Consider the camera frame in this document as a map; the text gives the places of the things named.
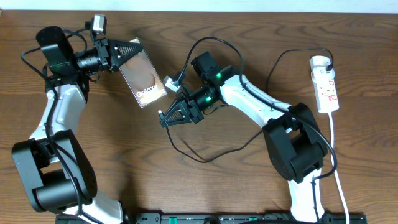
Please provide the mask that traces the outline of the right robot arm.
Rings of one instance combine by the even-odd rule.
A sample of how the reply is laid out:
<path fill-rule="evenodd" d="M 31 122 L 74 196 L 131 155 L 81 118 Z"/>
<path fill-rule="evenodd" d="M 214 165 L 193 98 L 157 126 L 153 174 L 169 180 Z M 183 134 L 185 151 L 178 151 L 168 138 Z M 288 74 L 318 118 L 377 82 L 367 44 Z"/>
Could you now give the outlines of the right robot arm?
<path fill-rule="evenodd" d="M 240 70 L 221 67 L 209 52 L 191 62 L 204 85 L 179 93 L 160 123 L 169 128 L 198 123 L 217 101 L 243 112 L 261 129 L 274 169 L 288 182 L 292 216 L 301 222 L 318 222 L 325 211 L 318 181 L 329 143 L 321 134 L 310 108 L 279 101 L 254 86 Z"/>

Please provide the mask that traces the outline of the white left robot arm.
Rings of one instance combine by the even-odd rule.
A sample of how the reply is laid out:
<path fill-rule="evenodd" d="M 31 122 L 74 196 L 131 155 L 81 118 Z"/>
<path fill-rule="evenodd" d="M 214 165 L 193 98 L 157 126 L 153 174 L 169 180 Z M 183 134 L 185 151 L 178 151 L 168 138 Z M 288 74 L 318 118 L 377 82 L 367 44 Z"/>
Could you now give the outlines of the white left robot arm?
<path fill-rule="evenodd" d="M 72 32 L 50 26 L 37 33 L 46 64 L 39 70 L 45 82 L 47 105 L 37 129 L 16 143 L 12 158 L 30 205 L 50 212 L 57 223 L 135 223 L 136 218 L 118 200 L 98 189 L 93 167 L 75 134 L 88 101 L 89 84 L 100 71 L 115 71 L 142 52 L 137 42 L 104 37 L 105 29 L 87 22 L 92 48 L 75 52 Z"/>

